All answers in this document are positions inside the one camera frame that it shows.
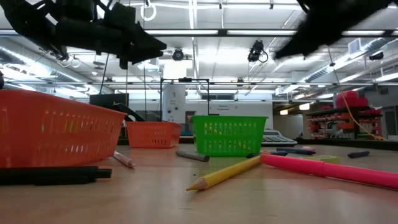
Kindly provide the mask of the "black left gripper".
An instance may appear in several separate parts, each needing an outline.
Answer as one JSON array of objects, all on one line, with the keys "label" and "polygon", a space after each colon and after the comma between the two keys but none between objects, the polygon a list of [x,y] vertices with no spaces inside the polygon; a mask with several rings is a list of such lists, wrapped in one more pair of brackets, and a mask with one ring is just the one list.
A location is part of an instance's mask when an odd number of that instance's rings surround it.
[{"label": "black left gripper", "polygon": [[56,0],[60,20],[55,28],[57,40],[66,46],[114,54],[119,66],[136,64],[163,56],[167,44],[136,24],[136,9],[100,0]]}]

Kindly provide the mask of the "green slotted plastic bin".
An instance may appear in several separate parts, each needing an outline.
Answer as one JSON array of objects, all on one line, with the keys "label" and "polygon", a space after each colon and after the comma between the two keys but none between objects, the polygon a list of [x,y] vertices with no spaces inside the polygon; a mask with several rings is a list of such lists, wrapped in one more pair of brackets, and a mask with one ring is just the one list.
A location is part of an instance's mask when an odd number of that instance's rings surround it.
[{"label": "green slotted plastic bin", "polygon": [[258,153],[267,116],[192,117],[197,152],[210,157],[245,157]]}]

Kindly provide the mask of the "pale pink pencil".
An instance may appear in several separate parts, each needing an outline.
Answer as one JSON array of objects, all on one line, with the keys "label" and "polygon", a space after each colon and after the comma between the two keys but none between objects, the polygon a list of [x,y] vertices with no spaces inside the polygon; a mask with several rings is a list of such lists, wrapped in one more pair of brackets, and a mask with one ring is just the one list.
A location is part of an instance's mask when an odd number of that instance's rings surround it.
[{"label": "pale pink pencil", "polygon": [[135,166],[135,163],[131,158],[126,157],[117,151],[114,152],[113,157],[130,169],[133,169]]}]

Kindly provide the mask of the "yellow eraser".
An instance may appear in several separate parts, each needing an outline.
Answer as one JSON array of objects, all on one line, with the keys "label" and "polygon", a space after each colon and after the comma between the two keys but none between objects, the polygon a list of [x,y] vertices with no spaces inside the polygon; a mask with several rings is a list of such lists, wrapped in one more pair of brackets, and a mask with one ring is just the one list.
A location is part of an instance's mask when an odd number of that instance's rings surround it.
[{"label": "yellow eraser", "polygon": [[341,158],[338,156],[328,156],[328,155],[321,155],[321,156],[308,156],[305,159],[313,160],[313,161],[322,161],[330,164],[341,164]]}]

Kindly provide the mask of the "grey crayon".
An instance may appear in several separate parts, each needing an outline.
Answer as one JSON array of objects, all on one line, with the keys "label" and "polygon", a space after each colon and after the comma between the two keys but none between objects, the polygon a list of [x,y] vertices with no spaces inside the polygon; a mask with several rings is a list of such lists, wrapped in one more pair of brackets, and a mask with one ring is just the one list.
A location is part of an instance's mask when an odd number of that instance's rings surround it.
[{"label": "grey crayon", "polygon": [[193,160],[200,161],[200,162],[208,162],[210,160],[209,156],[206,156],[206,155],[203,155],[203,154],[198,154],[198,153],[195,153],[195,152],[188,152],[188,151],[178,150],[175,153],[179,157],[184,157],[184,158],[187,158],[187,159],[193,159]]}]

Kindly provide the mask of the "neon orange highlighter pen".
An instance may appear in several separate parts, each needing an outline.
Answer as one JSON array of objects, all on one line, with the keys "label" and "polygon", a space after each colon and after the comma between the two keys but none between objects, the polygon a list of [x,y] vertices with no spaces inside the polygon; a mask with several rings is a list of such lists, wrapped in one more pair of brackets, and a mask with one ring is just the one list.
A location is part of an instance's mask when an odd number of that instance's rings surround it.
[{"label": "neon orange highlighter pen", "polygon": [[398,173],[331,164],[309,159],[275,156],[272,154],[260,155],[260,161],[265,165],[291,172],[348,180],[360,184],[398,190]]}]

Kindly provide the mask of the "yellow pencil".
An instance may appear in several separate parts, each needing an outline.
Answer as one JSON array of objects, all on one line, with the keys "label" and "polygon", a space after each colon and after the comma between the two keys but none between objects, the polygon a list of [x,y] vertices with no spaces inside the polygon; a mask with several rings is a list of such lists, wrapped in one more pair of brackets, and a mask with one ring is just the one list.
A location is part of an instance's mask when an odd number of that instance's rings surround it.
[{"label": "yellow pencil", "polygon": [[262,153],[255,155],[252,158],[241,161],[237,164],[225,167],[223,169],[217,170],[210,174],[204,175],[197,179],[197,181],[190,187],[186,188],[186,191],[192,190],[206,190],[214,185],[217,185],[231,177],[239,175],[246,172],[255,166],[258,166],[260,162],[260,156]]}]

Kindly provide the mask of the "black pen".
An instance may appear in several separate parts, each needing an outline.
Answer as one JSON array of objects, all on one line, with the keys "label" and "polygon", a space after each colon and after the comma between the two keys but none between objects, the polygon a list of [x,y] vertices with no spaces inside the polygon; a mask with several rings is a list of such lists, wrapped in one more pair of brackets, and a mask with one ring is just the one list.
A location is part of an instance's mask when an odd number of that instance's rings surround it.
[{"label": "black pen", "polygon": [[3,168],[0,185],[77,185],[111,176],[112,169],[98,166]]}]

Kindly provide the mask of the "shelf rack with red bins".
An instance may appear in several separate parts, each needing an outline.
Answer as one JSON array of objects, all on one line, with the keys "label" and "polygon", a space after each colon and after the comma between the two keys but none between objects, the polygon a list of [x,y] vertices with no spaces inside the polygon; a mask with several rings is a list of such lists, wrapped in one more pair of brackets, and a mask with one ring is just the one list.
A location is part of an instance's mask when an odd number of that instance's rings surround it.
[{"label": "shelf rack with red bins", "polygon": [[381,140],[381,110],[336,108],[306,115],[311,139]]}]

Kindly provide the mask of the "round black ceiling fixture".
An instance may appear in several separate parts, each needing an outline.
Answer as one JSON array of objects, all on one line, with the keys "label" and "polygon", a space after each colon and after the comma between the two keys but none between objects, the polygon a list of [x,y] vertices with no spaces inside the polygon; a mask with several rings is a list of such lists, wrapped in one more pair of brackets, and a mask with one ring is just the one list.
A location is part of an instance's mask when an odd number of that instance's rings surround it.
[{"label": "round black ceiling fixture", "polygon": [[185,55],[182,49],[177,48],[174,50],[173,54],[172,54],[172,59],[173,61],[182,61],[184,59]]}]

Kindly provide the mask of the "black monitor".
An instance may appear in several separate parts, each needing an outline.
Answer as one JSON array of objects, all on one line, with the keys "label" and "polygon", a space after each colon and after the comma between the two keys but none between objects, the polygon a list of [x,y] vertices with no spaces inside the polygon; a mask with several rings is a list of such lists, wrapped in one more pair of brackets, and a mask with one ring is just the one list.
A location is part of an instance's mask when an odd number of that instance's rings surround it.
[{"label": "black monitor", "polygon": [[101,94],[90,95],[89,103],[91,105],[100,106],[107,109],[112,109],[115,103],[123,103],[128,105],[128,93],[114,93],[114,94]]}]

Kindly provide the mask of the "black hole punch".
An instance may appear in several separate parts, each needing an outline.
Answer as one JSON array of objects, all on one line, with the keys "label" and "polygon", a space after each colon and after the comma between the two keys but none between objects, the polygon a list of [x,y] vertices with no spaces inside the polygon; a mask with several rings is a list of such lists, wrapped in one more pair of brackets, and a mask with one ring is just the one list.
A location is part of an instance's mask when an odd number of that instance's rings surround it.
[{"label": "black hole punch", "polygon": [[132,116],[135,118],[135,121],[141,122],[145,121],[145,119],[141,116],[139,116],[136,112],[134,112],[132,109],[130,109],[127,105],[123,103],[114,103],[111,107],[113,110],[126,113],[127,115],[125,116],[125,121],[132,121],[132,119],[129,116]]}]

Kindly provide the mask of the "grey desk calculator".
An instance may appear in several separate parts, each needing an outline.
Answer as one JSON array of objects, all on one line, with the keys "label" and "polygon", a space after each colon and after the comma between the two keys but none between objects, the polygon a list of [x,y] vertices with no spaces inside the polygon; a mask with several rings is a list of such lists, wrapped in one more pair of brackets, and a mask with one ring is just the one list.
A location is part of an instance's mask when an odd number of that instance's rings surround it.
[{"label": "grey desk calculator", "polygon": [[284,137],[279,131],[265,129],[262,136],[262,146],[295,146],[297,141]]}]

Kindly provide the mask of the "large orange slotted bin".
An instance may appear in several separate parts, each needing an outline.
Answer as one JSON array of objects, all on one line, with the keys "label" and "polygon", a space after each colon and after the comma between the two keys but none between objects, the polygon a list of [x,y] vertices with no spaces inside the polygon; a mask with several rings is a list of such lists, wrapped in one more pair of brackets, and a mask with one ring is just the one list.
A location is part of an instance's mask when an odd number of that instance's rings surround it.
[{"label": "large orange slotted bin", "polygon": [[0,168],[90,164],[113,156],[125,114],[28,90],[0,90]]}]

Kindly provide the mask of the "black metal table frame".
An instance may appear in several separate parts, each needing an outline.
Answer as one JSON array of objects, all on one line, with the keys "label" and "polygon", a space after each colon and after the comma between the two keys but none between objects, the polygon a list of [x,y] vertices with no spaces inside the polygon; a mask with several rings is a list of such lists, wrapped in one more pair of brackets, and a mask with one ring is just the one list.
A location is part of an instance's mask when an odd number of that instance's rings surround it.
[{"label": "black metal table frame", "polygon": [[[182,136],[180,144],[195,143],[194,137]],[[118,146],[129,145],[128,138],[119,138]],[[341,147],[356,147],[363,149],[377,149],[386,151],[398,151],[398,141],[376,141],[376,140],[345,140],[345,139],[298,139],[298,145],[326,145]],[[262,144],[263,147],[288,146],[287,143]]]}]

